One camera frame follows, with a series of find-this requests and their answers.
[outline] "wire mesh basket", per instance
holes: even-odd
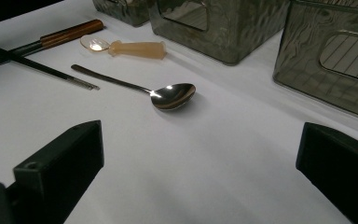
[[[98,11],[134,27],[149,21],[146,0],[92,0],[92,2]]]
[[[284,26],[288,0],[147,0],[156,35],[235,65]]]
[[[358,0],[292,0],[274,80],[358,115]]]

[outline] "wooden handle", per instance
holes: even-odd
[[[123,44],[118,40],[110,45],[108,52],[112,56],[127,54],[152,59],[163,59],[166,55],[165,44],[162,41]]]
[[[40,42],[44,49],[49,49],[102,29],[103,23],[100,20],[88,21],[51,35],[44,35],[40,37]]]

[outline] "metal chopstick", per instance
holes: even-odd
[[[41,63],[34,62],[32,60],[26,59],[24,57],[21,57],[19,55],[16,55],[14,53],[8,52],[7,50],[0,49],[0,56],[10,59],[11,61],[14,61],[16,63],[21,63],[24,65],[27,65],[29,67],[32,67],[34,69],[37,69],[39,71],[51,74],[55,77],[58,77],[60,79],[63,79],[65,81],[68,81],[72,84],[75,84],[77,86],[86,88],[88,90],[96,89],[99,90],[100,88],[98,86],[95,86],[91,83],[88,83],[86,81],[83,81],[81,79],[78,79],[76,77],[71,77],[63,72],[57,71],[53,68],[47,67]]]

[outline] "white tablecloth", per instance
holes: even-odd
[[[0,182],[67,129],[99,119],[105,166],[65,223],[350,223],[295,167],[304,122],[358,140],[358,118],[272,81],[281,34],[236,66],[225,66],[97,12],[91,0],[59,4],[0,22],[0,48],[12,49],[99,19],[108,41],[165,41],[162,60],[91,53],[72,41],[31,56],[101,87],[87,91],[17,63],[0,66]],[[189,82],[197,93],[160,112],[147,95],[71,69],[159,89]]]

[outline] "metal spoon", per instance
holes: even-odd
[[[86,49],[93,51],[102,51],[107,49],[109,54],[112,56],[127,54],[144,58],[163,59],[167,54],[163,41],[121,43],[121,41],[117,40],[112,44],[109,44],[98,36],[83,35],[80,38],[80,43]]]
[[[149,94],[153,105],[160,110],[175,109],[188,102],[196,92],[196,87],[193,84],[189,83],[175,84],[159,89],[157,91],[151,91],[144,87],[140,87],[134,84],[130,84],[128,82],[120,81],[112,77],[101,75],[77,64],[74,64],[71,67],[74,70],[81,72],[85,75],[96,77],[98,79],[105,80],[108,82],[113,82],[115,84]]]

